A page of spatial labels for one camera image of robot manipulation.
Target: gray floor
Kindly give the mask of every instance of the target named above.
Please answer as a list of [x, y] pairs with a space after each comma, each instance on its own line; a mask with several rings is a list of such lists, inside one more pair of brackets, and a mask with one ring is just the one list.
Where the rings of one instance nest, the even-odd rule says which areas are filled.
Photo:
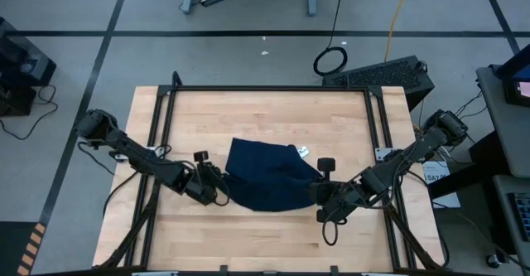
[[[21, 31], [105, 31], [117, 0], [0, 0], [0, 17]], [[337, 29], [387, 31], [398, 0], [343, 0]], [[524, 0], [498, 0], [513, 31], [530, 31]], [[306, 0], [228, 0], [196, 7], [183, 15], [181, 0], [125, 0], [117, 31], [329, 30], [336, 0], [318, 0], [316, 17], [306, 16]], [[489, 0], [407, 0], [397, 31], [502, 31]], [[0, 220], [37, 221], [51, 187], [70, 128], [102, 43], [101, 37], [32, 37], [57, 63], [59, 111], [45, 119], [25, 142], [0, 133]], [[113, 37], [99, 73], [90, 108], [113, 113], [124, 126], [138, 85], [168, 83], [178, 70], [188, 85], [318, 85], [312, 62], [327, 37]], [[518, 38], [523, 47], [528, 38]], [[349, 53], [348, 68], [383, 61], [385, 37], [337, 37]], [[436, 88], [427, 96], [422, 119], [439, 108], [458, 109], [476, 96], [475, 69], [502, 63], [513, 55], [506, 39], [396, 37], [390, 59], [417, 55], [429, 65]], [[337, 60], [325, 58], [324, 67]], [[466, 113], [484, 107], [478, 99]], [[5, 119], [25, 133], [47, 106], [30, 117]], [[412, 112], [417, 122], [419, 111]], [[474, 140], [493, 130], [487, 112], [465, 121]], [[453, 156], [466, 160], [466, 142]], [[100, 153], [109, 166], [112, 162]], [[60, 189], [34, 274], [87, 269], [92, 264], [102, 207], [111, 178], [75, 150]], [[463, 212], [484, 225], [484, 197], [477, 188], [459, 192]], [[514, 264], [489, 269], [483, 258], [492, 249], [450, 211], [438, 211], [441, 233], [449, 244], [450, 267], [458, 271], [517, 275]]]

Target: white paper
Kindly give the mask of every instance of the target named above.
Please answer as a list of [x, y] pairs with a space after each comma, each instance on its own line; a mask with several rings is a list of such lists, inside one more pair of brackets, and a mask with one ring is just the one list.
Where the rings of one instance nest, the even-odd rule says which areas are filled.
[[298, 154], [300, 155], [300, 157], [305, 157], [309, 154], [309, 149], [307, 149], [306, 147], [298, 148]]
[[[447, 163], [444, 161], [428, 161], [423, 163], [423, 175], [427, 184], [435, 182], [443, 177], [447, 177], [449, 174], [449, 168], [447, 168]], [[458, 200], [456, 192], [438, 197], [434, 202], [450, 208], [460, 208], [460, 201]], [[434, 208], [441, 209], [443, 206], [434, 205]]]

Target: wooden table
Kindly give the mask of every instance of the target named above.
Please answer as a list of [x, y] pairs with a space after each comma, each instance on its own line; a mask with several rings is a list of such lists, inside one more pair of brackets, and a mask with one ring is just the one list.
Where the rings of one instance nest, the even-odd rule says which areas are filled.
[[[138, 87], [126, 131], [147, 143], [156, 87]], [[402, 88], [383, 88], [393, 144], [405, 148], [413, 139]], [[377, 104], [373, 108], [383, 143]], [[165, 107], [162, 107], [157, 145]], [[319, 157], [334, 157], [334, 180], [347, 181], [374, 164], [362, 93], [355, 92], [178, 92], [171, 124], [169, 159], [193, 161], [193, 153], [208, 150], [210, 160], [224, 168], [233, 137], [265, 143], [306, 146], [305, 160], [316, 167]], [[412, 170], [422, 174], [421, 166]], [[113, 188], [133, 173], [118, 164]], [[110, 256], [131, 226], [139, 177], [110, 201], [94, 264]], [[412, 233], [441, 264], [443, 253], [426, 188], [414, 177], [402, 184]], [[163, 187], [152, 238], [151, 270], [328, 272], [392, 271], [383, 212], [357, 209], [339, 226], [339, 241], [330, 247], [316, 222], [316, 206], [281, 213], [253, 212], [235, 203], [202, 206]], [[402, 266], [406, 266], [402, 236], [396, 229]], [[139, 263], [143, 234], [135, 263]]]

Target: coiled black cable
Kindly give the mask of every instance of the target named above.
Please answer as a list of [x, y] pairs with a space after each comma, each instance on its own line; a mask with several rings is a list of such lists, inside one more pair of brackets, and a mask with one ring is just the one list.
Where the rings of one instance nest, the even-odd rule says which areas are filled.
[[[330, 44], [328, 44], [328, 46], [324, 49], [324, 51], [322, 51], [316, 57], [315, 61], [313, 62], [313, 71], [316, 74], [318, 74], [318, 75], [320, 75], [322, 77], [342, 72], [342, 70], [345, 69], [346, 64], [348, 63], [348, 53], [346, 52], [346, 49], [344, 49], [342, 47], [331, 47], [331, 42], [333, 41], [333, 36], [335, 35], [335, 27], [337, 25], [337, 17], [339, 16], [340, 1], [341, 0], [339, 0], [339, 2], [337, 3], [337, 10], [335, 12], [335, 20], [333, 21], [333, 30], [331, 31]], [[328, 71], [328, 72], [320, 71], [318, 69], [318, 63], [320, 62], [320, 59], [322, 57], [324, 57], [326, 54], [328, 54], [329, 52], [332, 52], [332, 51], [338, 51], [338, 52], [340, 52], [340, 54], [342, 54], [342, 62], [340, 63], [340, 65], [338, 67], [336, 67], [335, 69], [333, 69], [331, 71]]]
[[[339, 240], [339, 225], [345, 225], [348, 223], [348, 219], [344, 218], [342, 221], [335, 222], [330, 221], [330, 218], [338, 211], [340, 208], [334, 209], [324, 220], [324, 223], [322, 223], [322, 239], [324, 239], [325, 243], [329, 246], [335, 246], [337, 244], [337, 241]], [[328, 222], [333, 223], [333, 227], [335, 228], [335, 237], [333, 239], [333, 242], [329, 242], [327, 236], [325, 235], [325, 226], [328, 224]]]

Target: navy blue cloth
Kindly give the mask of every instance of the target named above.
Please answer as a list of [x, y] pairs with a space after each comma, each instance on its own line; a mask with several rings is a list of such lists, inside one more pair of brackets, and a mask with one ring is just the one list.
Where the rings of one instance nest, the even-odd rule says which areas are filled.
[[254, 211], [289, 211], [313, 205], [307, 187], [320, 176], [295, 146], [234, 138], [224, 177], [230, 198]]

